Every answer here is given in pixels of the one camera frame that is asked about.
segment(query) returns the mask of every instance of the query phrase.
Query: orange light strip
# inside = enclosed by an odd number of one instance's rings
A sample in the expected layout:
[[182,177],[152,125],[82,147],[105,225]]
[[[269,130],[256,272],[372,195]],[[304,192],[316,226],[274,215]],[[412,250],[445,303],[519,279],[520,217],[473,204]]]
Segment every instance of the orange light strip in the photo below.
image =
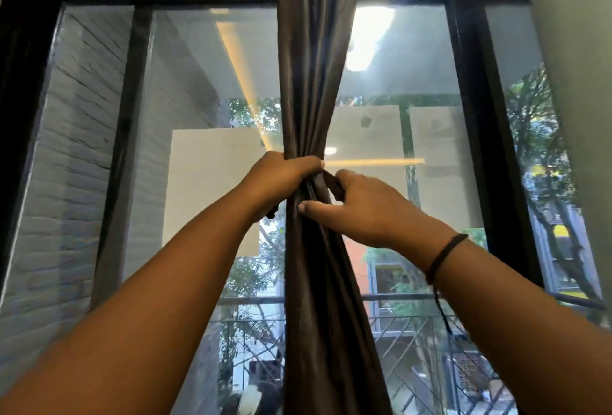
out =
[[364,160],[325,160],[326,167],[372,167],[393,165],[416,165],[425,163],[424,158],[409,159],[364,159]]
[[255,95],[255,89],[253,87],[253,79],[251,78],[251,72],[249,71],[249,65],[247,64],[247,58],[244,55],[244,49],[240,42],[240,37],[236,33],[236,26],[233,22],[217,22],[217,29],[221,40],[225,45],[225,50],[228,53],[229,60],[234,67],[236,77],[240,83],[242,93],[247,98],[247,104],[249,105],[249,113],[259,130],[261,140],[266,147],[266,150],[273,150],[272,141],[266,134],[266,131],[259,120],[259,106],[257,105],[257,96]]

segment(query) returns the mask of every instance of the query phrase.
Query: white paper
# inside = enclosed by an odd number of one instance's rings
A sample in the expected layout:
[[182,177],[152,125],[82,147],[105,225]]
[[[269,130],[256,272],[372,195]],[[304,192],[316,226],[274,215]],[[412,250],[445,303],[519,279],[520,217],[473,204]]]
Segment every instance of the white paper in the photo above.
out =
[[[264,152],[256,128],[174,130],[162,244],[240,183]],[[259,223],[255,223],[237,256],[258,255]]]
[[325,156],[327,170],[330,172],[335,173],[341,168],[346,168],[376,177],[408,197],[404,165],[342,163],[346,161],[376,163],[382,159],[404,158],[398,106],[336,107],[327,133],[326,146],[336,149],[335,154]]
[[419,200],[425,213],[454,229],[482,227],[482,214],[461,107],[412,107]]

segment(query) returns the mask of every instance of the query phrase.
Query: forearm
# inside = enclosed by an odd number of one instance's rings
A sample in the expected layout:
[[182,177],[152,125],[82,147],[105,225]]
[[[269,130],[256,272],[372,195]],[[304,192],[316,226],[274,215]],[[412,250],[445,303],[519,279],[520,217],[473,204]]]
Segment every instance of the forearm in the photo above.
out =
[[0,411],[169,413],[253,223],[246,199],[238,187],[189,222],[57,343]]
[[608,333],[470,241],[449,254],[436,286],[527,413],[609,410]]

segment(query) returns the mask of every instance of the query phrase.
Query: curtain fold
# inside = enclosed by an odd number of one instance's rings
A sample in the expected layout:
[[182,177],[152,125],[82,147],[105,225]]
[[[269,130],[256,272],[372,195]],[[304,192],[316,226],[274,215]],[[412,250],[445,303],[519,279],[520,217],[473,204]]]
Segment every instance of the curtain fold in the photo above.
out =
[[[278,0],[285,157],[323,158],[357,0]],[[341,235],[303,218],[329,203],[323,174],[287,201],[287,415],[390,415],[389,396]]]

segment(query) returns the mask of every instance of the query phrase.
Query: bracelet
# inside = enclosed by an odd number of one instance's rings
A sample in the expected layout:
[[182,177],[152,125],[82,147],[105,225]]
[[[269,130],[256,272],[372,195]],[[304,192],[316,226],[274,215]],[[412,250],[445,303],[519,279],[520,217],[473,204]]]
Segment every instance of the bracelet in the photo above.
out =
[[[427,273],[425,274],[425,279],[427,280],[428,285],[431,285],[433,281],[436,279],[436,273],[438,272],[438,270],[440,270],[440,266],[446,260],[446,258],[448,257],[448,254],[450,254],[450,252],[455,247],[457,247],[457,245],[461,241],[463,241],[467,237],[468,237],[467,234],[458,234],[456,236],[453,236],[453,238],[450,241],[448,241],[448,244],[444,247],[444,249],[440,251],[440,254],[438,254],[436,259],[432,262],[431,266],[429,267],[429,270],[427,270]],[[448,333],[450,337],[452,337],[453,332],[450,329],[450,325],[448,324],[448,319],[446,318],[446,315],[444,314],[444,310],[442,310],[442,306],[440,305],[440,299],[438,298],[438,288],[435,286],[433,287],[433,299],[436,301],[436,305],[438,306],[438,310],[440,311],[440,315],[442,316],[442,320],[444,321],[446,332]]]
[[440,254],[438,254],[436,259],[429,267],[429,270],[427,270],[427,273],[425,273],[425,280],[427,280],[428,285],[433,284],[433,281],[436,279],[436,273],[438,270],[440,270],[440,266],[442,266],[442,263],[446,260],[448,254],[450,254],[450,252],[468,236],[468,234],[458,234],[453,236],[453,239],[448,241],[448,244],[440,251]]

